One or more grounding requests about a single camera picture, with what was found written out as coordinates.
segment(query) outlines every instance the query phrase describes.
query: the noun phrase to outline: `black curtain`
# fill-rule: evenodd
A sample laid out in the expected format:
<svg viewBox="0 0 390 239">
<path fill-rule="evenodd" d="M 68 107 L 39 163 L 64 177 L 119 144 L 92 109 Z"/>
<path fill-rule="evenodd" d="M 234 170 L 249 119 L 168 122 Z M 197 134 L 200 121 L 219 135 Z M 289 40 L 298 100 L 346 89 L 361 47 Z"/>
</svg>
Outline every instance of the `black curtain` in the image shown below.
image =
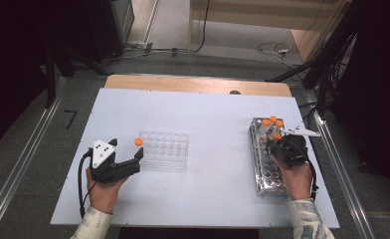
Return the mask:
<svg viewBox="0 0 390 239">
<path fill-rule="evenodd" d="M 45 43 L 20 1 L 0 1 L 0 138 L 47 85 Z"/>
<path fill-rule="evenodd" d="M 390 1 L 365 1 L 332 112 L 365 145 L 367 165 L 390 179 Z"/>
</svg>

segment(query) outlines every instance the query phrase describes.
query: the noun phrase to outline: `table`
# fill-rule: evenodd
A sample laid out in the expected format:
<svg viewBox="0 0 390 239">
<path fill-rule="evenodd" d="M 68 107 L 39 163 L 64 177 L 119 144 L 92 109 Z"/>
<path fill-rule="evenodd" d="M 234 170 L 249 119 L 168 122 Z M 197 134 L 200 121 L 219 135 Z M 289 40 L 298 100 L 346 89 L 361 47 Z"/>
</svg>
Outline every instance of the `table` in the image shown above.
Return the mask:
<svg viewBox="0 0 390 239">
<path fill-rule="evenodd" d="M 214 0 L 210 3 L 208 21 L 292 29 L 294 41 L 306 62 L 320 49 L 349 7 L 346 0 Z M 189 40 L 192 21 L 204 20 L 207 0 L 191 0 Z"/>
<path fill-rule="evenodd" d="M 230 91 L 244 95 L 227 95 Z M 76 168 L 95 136 L 119 135 L 116 155 L 119 158 L 135 150 L 132 143 L 127 142 L 132 141 L 138 130 L 160 128 L 161 131 L 182 130 L 189 134 L 189 165 L 183 171 L 143 168 L 133 175 L 120 191 L 112 224 L 212 228 L 291 226 L 286 198 L 256 196 L 248 141 L 250 120 L 253 115 L 263 113 L 262 109 L 250 108 L 251 101 L 261 103 L 266 114 L 272 108 L 279 109 L 279 115 L 288 119 L 289 128 L 301 123 L 297 105 L 290 95 L 288 86 L 274 83 L 208 78 L 109 77 L 105 89 L 98 94 L 52 224 L 78 224 L 81 221 L 78 200 L 75 200 Z M 194 112 L 182 111 L 184 109 L 195 109 L 196 113 L 203 112 L 203 115 L 192 117 Z M 217 137 L 223 128 L 226 137 Z M 316 163 L 311 150 L 309 156 Z M 320 172 L 317 178 L 320 187 L 317 208 L 327 226 L 338 227 L 334 210 L 328 206 L 331 202 Z"/>
</svg>

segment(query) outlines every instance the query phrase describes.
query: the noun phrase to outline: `orange ball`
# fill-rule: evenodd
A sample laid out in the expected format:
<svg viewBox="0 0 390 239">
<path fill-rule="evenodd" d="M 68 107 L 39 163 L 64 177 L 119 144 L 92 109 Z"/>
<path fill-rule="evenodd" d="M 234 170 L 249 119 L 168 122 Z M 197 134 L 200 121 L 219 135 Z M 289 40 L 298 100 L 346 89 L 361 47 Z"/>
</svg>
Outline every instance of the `orange ball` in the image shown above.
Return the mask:
<svg viewBox="0 0 390 239">
<path fill-rule="evenodd" d="M 277 117 L 275 117 L 275 116 L 270 117 L 270 122 L 276 123 L 276 121 L 277 121 Z"/>
<path fill-rule="evenodd" d="M 142 138 L 137 137 L 137 138 L 135 139 L 135 145 L 136 145 L 136 146 L 141 146 L 142 144 L 143 144 Z"/>
</svg>

